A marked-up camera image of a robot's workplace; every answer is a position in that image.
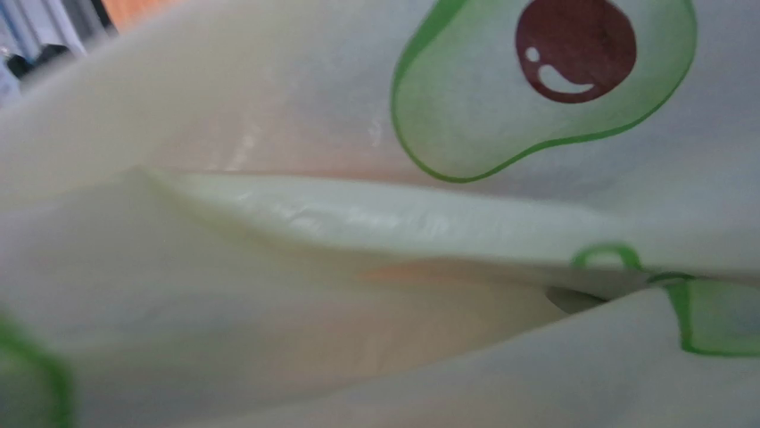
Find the translucent white plastic bag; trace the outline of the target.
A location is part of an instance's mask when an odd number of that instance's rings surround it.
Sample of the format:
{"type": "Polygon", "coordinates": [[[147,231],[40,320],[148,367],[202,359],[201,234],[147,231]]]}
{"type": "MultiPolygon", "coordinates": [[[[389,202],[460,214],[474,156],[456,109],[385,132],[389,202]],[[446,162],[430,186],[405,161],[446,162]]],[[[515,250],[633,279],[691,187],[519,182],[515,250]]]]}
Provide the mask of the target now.
{"type": "Polygon", "coordinates": [[[162,1],[1,106],[4,427],[756,427],[756,1],[162,1]]]}

